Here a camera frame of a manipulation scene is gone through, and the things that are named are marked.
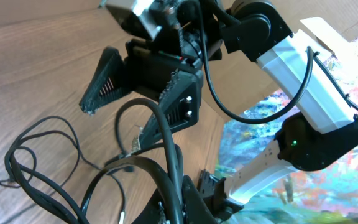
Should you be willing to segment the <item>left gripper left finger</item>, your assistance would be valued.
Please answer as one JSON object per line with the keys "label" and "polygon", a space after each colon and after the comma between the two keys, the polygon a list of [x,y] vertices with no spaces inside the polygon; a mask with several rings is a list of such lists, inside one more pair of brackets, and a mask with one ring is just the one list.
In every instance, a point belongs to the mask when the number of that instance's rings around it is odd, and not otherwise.
{"label": "left gripper left finger", "polygon": [[147,205],[132,224],[163,224],[167,221],[162,205],[162,197],[158,189],[155,189]]}

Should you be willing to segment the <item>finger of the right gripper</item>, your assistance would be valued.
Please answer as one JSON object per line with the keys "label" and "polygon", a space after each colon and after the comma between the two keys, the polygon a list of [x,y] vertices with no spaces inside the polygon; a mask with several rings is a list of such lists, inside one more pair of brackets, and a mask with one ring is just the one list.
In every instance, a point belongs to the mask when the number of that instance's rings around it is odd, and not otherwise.
{"label": "finger of the right gripper", "polygon": [[95,112],[132,92],[127,70],[118,49],[107,46],[99,59],[95,73],[82,99],[80,109],[86,114]]}
{"label": "finger of the right gripper", "polygon": [[203,72],[175,70],[145,72],[138,77],[138,93],[158,103],[172,133],[195,125],[199,119]]}

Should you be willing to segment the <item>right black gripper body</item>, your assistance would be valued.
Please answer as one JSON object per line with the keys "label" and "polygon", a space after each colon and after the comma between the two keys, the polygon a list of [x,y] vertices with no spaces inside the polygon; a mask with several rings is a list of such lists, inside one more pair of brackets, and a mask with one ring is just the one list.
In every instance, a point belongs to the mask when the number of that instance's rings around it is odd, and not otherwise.
{"label": "right black gripper body", "polygon": [[126,85],[148,98],[158,101],[172,75],[186,72],[203,86],[201,49],[195,41],[186,40],[184,53],[169,54],[151,51],[144,41],[132,39],[126,43]]}

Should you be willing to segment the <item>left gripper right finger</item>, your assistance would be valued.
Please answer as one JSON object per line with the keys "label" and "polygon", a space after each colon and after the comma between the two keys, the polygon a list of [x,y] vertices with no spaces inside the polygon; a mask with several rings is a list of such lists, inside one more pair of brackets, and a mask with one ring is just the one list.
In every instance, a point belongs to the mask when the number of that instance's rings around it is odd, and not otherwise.
{"label": "left gripper right finger", "polygon": [[186,224],[217,224],[192,179],[187,175],[183,177],[182,195]]}

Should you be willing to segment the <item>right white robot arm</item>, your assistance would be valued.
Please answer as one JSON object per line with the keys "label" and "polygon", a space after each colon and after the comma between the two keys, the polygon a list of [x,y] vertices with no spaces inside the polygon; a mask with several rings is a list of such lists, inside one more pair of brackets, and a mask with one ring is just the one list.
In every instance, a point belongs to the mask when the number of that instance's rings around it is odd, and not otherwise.
{"label": "right white robot arm", "polygon": [[[135,141],[100,175],[136,166],[157,189],[136,222],[216,223],[227,220],[272,182],[299,170],[314,172],[358,146],[358,106],[341,90],[309,44],[290,30],[268,1],[107,1],[106,9],[132,35],[127,57],[106,47],[80,108],[99,108],[133,91],[125,103],[143,105],[152,115]],[[183,173],[173,133],[198,122],[203,85],[211,86],[209,62],[241,51],[269,74],[290,98],[277,113],[244,124],[284,118],[269,145],[234,176],[217,179],[203,171],[198,185]]]}

